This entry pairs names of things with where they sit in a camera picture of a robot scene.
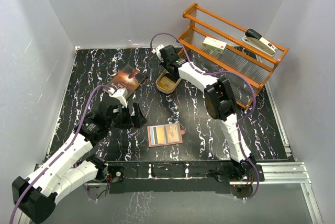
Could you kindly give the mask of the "gold magnetic stripe card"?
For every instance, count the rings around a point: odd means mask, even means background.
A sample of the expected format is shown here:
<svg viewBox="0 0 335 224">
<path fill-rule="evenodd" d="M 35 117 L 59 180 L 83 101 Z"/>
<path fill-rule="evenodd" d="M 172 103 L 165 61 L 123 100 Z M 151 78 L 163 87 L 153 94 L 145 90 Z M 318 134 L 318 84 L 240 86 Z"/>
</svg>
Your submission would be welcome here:
<svg viewBox="0 0 335 224">
<path fill-rule="evenodd" d="M 164 126 L 155 126 L 151 128 L 151 141 L 153 145 L 166 143 Z"/>
</svg>

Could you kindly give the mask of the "pink leather card holder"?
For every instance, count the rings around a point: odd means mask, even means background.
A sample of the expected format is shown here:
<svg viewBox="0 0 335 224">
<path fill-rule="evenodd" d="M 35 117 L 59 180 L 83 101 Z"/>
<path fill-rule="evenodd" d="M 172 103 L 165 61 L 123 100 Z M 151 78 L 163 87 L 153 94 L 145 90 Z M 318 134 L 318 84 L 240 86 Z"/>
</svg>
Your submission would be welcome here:
<svg viewBox="0 0 335 224">
<path fill-rule="evenodd" d="M 186 129 L 180 123 L 147 126 L 149 147 L 161 147 L 183 143 Z"/>
</svg>

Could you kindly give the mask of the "beige printed card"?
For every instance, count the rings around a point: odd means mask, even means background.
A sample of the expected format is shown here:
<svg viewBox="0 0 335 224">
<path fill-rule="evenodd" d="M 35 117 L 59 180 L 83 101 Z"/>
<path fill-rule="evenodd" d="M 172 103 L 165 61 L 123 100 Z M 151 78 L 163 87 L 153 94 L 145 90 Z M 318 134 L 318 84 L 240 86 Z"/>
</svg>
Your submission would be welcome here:
<svg viewBox="0 0 335 224">
<path fill-rule="evenodd" d="M 180 142 L 180 127 L 178 124 L 169 124 L 165 126 L 166 139 L 168 143 Z"/>
</svg>

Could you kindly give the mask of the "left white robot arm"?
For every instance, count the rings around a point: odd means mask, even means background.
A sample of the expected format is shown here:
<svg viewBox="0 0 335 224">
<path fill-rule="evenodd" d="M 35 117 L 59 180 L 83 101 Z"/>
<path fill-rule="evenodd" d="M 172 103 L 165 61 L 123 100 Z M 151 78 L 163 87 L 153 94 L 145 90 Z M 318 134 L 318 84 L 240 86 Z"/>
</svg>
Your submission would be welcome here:
<svg viewBox="0 0 335 224">
<path fill-rule="evenodd" d="M 91 151 L 112 129 L 141 128 L 147 122 L 138 103 L 130 110 L 122 96 L 105 96 L 96 111 L 85 112 L 80 123 L 67 141 L 43 165 L 23 178 L 12 182 L 14 209 L 30 222 L 43 223 L 56 205 L 70 192 L 84 183 L 107 178 L 108 168 L 94 155 L 81 164 L 78 160 Z"/>
</svg>

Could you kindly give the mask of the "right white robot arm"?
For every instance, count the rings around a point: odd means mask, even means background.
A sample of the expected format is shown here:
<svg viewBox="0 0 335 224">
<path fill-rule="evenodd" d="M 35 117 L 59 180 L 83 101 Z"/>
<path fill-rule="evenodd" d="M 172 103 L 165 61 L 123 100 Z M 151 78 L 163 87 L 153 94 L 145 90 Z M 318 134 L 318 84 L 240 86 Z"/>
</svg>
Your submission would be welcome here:
<svg viewBox="0 0 335 224">
<path fill-rule="evenodd" d="M 252 174 L 255 159 L 237 126 L 237 102 L 230 82 L 216 78 L 196 67 L 193 62 L 180 58 L 172 45 L 159 45 L 152 51 L 174 79 L 190 82 L 204 93 L 207 113 L 218 121 L 229 146 L 234 176 L 244 181 Z"/>
</svg>

